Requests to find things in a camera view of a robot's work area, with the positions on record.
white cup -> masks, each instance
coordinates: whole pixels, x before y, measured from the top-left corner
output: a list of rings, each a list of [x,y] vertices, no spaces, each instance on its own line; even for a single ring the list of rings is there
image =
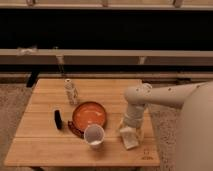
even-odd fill
[[[104,129],[97,124],[89,125],[84,131],[84,139],[93,149],[98,149],[104,140]]]

black marker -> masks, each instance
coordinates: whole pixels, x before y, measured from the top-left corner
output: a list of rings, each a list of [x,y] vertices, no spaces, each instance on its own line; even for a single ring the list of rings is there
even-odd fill
[[[61,115],[60,115],[59,110],[55,111],[55,124],[56,124],[57,129],[59,129],[59,130],[62,129],[62,120],[61,120]]]

orange plate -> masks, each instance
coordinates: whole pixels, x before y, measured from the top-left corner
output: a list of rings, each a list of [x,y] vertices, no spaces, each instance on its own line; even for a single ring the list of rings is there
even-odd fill
[[[103,127],[106,122],[106,111],[99,103],[84,102],[74,110],[72,121],[81,132],[84,132],[90,124],[98,124]]]

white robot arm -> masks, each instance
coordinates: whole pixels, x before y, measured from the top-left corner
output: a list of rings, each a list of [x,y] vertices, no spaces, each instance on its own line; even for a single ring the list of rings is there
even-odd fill
[[[142,118],[147,103],[181,109],[175,171],[213,170],[213,82],[153,89],[142,84],[129,87],[125,99],[124,122],[133,127],[134,122],[128,121]]]

table top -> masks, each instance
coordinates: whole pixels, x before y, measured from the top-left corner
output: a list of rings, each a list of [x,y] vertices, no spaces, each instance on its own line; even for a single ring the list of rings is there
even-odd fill
[[[141,146],[127,151],[117,131],[127,102],[123,92],[139,84],[135,79],[73,79],[80,102],[96,101],[107,112],[103,146],[92,150],[68,128],[75,106],[69,104],[64,79],[40,79],[35,86],[8,155],[6,166],[159,166],[156,142],[148,111]],[[54,111],[64,122],[58,131]]]

